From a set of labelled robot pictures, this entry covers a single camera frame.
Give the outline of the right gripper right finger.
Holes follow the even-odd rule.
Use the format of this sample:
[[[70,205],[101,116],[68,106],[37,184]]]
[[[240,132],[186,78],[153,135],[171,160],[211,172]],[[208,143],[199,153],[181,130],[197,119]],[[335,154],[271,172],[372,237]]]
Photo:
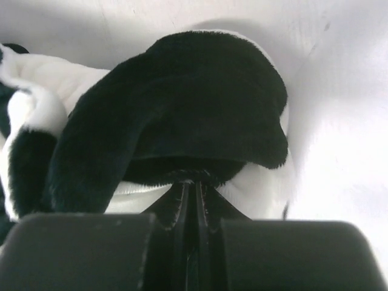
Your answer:
[[[199,290],[386,290],[369,243],[339,221],[251,220],[195,186]]]

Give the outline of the black white checkered pillowcase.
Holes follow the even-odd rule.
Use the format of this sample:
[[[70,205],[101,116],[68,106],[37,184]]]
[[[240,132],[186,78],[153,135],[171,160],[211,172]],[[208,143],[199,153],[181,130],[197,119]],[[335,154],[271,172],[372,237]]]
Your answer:
[[[253,219],[292,196],[287,89],[254,41],[157,40],[112,70],[1,45],[1,239],[34,213],[107,213],[119,195],[206,182]]]

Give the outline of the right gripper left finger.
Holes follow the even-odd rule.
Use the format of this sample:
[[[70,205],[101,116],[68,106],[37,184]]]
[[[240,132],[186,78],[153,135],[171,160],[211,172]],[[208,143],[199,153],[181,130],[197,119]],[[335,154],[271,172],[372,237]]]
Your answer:
[[[2,290],[184,290],[189,187],[140,214],[23,219],[1,254]]]

